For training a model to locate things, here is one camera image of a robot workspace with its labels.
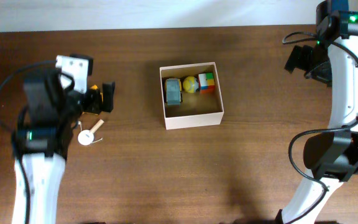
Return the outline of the orange rubber animal toy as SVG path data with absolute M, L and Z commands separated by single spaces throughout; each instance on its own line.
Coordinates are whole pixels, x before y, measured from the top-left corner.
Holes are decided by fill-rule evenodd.
M 99 104 L 103 102 L 103 93 L 97 85 L 91 86 L 89 92 L 93 101 L 97 101 Z

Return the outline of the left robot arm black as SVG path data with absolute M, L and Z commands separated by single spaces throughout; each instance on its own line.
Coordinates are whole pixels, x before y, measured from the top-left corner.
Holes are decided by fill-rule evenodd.
M 16 174 L 13 223 L 55 223 L 73 129 L 80 116 L 101 101 L 100 92 L 87 87 L 92 57 L 59 55 L 53 64 L 24 80 L 27 104 L 12 134 Z

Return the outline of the colourful puzzle cube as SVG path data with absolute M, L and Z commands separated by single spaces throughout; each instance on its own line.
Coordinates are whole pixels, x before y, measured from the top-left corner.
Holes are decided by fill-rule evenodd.
M 215 89 L 213 73 L 200 73 L 198 75 L 200 93 L 212 93 Z

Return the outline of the grey yellow toy car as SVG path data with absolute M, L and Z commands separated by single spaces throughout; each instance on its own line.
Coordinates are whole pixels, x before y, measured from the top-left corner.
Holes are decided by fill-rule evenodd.
M 165 80 L 165 101 L 168 106 L 181 104 L 181 81 L 179 79 Z

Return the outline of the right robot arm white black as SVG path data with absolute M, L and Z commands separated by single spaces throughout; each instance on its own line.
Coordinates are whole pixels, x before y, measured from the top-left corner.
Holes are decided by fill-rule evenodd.
M 292 32 L 283 38 L 283 44 L 293 46 L 285 70 L 300 69 L 305 78 L 332 89 L 331 119 L 326 129 L 303 132 L 307 137 L 303 151 L 306 170 L 295 194 L 302 203 L 293 201 L 280 210 L 277 223 L 314 222 L 334 186 L 358 173 L 358 12 L 349 11 L 346 1 L 324 1 L 317 7 L 316 19 L 316 32 Z M 246 113 L 255 116 L 253 131 L 242 131 L 240 121 L 235 119 L 220 131 L 158 133 L 154 128 L 141 128 L 138 120 L 133 119 L 133 127 L 117 130 L 112 140 L 119 148 L 151 157 L 152 162 L 179 149 L 194 149 L 203 161 L 210 157 L 222 159 L 231 203 L 257 216 L 259 211 L 253 200 L 257 179 L 276 183 L 284 181 L 287 174 L 269 143 L 270 137 L 284 134 L 284 130 L 264 128 L 263 123 L 272 117 L 276 104 L 284 112 L 301 109 L 290 88 L 278 92 L 281 83 L 276 78 L 272 79 L 274 89 L 270 90 L 270 97 L 259 100 L 263 88 L 257 81 L 269 66 L 268 62 L 251 62 L 256 74 L 249 75 L 247 83 L 236 75 L 230 77 L 235 86 L 233 103 L 239 110 L 245 108 L 247 100 L 258 103 L 256 109 L 246 108 Z

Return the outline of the yellow ball with eyes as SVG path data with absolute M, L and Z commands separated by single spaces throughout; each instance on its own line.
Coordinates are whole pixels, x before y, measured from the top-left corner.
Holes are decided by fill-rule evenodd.
M 183 90 L 187 93 L 195 93 L 199 88 L 199 82 L 196 77 L 186 77 L 182 84 Z

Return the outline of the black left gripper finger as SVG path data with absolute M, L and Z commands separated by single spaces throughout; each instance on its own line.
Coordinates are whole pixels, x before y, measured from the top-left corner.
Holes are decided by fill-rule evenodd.
M 110 113 L 114 109 L 116 83 L 103 83 L 103 111 Z
M 93 101 L 91 99 L 91 95 L 89 90 L 85 93 L 82 101 L 82 107 L 84 113 L 91 113 L 91 114 L 100 114 L 101 113 L 101 104 L 97 101 Z

